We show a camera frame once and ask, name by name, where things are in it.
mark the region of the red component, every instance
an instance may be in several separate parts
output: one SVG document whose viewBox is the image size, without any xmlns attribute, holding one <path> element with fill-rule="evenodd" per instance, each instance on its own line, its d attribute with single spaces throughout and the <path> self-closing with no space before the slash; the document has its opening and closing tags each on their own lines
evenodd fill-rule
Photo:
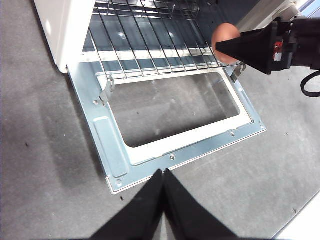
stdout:
<svg viewBox="0 0 320 240">
<path fill-rule="evenodd" d="M 282 46 L 284 42 L 283 41 L 276 41 L 274 44 L 274 50 L 273 50 L 273 60 L 275 60 L 276 53 L 282 53 Z"/>
</svg>

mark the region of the black cable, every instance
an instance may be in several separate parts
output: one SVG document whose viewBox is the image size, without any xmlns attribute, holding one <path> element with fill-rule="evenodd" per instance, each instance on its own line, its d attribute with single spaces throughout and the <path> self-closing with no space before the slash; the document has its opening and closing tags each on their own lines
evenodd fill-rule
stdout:
<svg viewBox="0 0 320 240">
<path fill-rule="evenodd" d="M 310 97 L 310 98 L 318 98 L 318 97 L 320 97 L 320 92 L 311 92 L 311 91 L 307 91 L 305 89 L 305 86 L 306 86 L 307 82 L 309 82 L 311 79 L 313 79 L 316 76 L 320 76 L 320 71 L 316 71 L 316 72 L 310 74 L 305 79 L 303 79 L 302 82 L 301 82 L 301 85 L 300 85 L 301 86 L 301 91 L 307 97 Z"/>
</svg>

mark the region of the gray carpet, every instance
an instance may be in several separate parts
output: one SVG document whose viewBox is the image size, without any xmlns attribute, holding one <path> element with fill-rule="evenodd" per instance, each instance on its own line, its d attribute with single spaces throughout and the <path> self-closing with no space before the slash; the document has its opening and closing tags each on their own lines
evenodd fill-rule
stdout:
<svg viewBox="0 0 320 240">
<path fill-rule="evenodd" d="M 173 171 L 240 236 L 272 237 L 320 188 L 320 99 L 300 90 L 309 73 L 248 68 L 240 81 L 268 131 Z M 110 194 L 77 101 L 31 1 L 2 1 L 2 240 L 89 237 L 141 188 Z M 173 238 L 167 224 L 157 239 Z"/>
</svg>

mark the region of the oven rack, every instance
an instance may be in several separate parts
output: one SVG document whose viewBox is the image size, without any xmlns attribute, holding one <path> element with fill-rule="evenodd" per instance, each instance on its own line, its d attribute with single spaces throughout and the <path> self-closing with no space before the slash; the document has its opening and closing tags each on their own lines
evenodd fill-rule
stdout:
<svg viewBox="0 0 320 240">
<path fill-rule="evenodd" d="M 215 68 L 236 67 L 240 64 L 224 65 L 214 55 L 211 45 L 202 33 L 198 22 L 200 7 L 195 0 L 106 0 L 97 1 L 92 13 L 103 27 L 104 35 L 111 49 L 105 50 L 97 43 L 96 34 L 90 25 L 88 36 L 94 51 L 84 51 L 80 62 L 99 62 L 100 70 L 97 76 L 105 75 L 106 79 L 127 80 L 130 78 L 143 78 L 162 74 L 190 72 Z M 138 48 L 130 41 L 124 20 L 130 18 L 134 21 L 136 35 L 142 40 L 143 48 Z M 141 27 L 141 19 L 148 24 L 154 35 L 155 44 L 150 44 Z M 119 47 L 119 41 L 113 39 L 115 34 L 107 24 L 108 20 L 116 21 L 119 25 L 122 41 L 127 48 Z M 188 28 L 188 40 L 185 37 L 186 29 L 181 29 L 181 24 Z M 127 62 L 134 63 L 128 68 Z"/>
</svg>

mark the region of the egg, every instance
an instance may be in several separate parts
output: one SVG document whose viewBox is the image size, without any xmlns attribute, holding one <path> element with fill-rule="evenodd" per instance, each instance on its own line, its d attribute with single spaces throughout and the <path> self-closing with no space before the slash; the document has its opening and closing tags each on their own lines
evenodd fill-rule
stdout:
<svg viewBox="0 0 320 240">
<path fill-rule="evenodd" d="M 230 23 L 223 23 L 219 25 L 212 34 L 212 50 L 215 56 L 224 64 L 234 64 L 237 60 L 233 57 L 230 57 L 220 51 L 216 50 L 216 43 L 223 42 L 231 39 L 239 38 L 239 30 Z"/>
</svg>

